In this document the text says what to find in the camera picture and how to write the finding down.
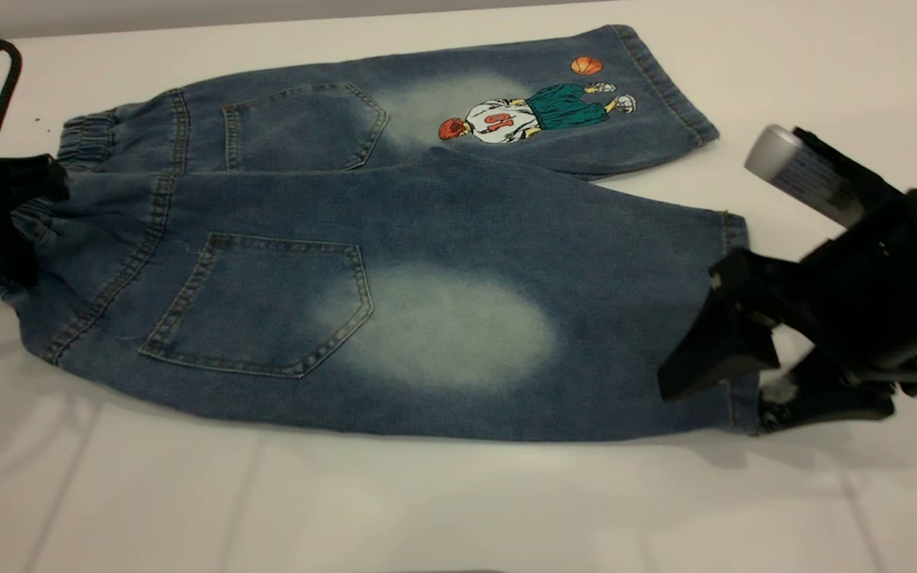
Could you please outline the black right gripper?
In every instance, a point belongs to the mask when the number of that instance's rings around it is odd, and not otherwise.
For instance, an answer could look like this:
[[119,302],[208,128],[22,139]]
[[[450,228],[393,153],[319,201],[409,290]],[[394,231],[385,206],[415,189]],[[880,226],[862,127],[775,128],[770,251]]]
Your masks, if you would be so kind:
[[658,368],[663,400],[776,369],[774,329],[808,320],[814,348],[759,385],[757,435],[881,421],[917,396],[917,189],[863,216],[798,263],[736,249],[709,271],[695,322]]

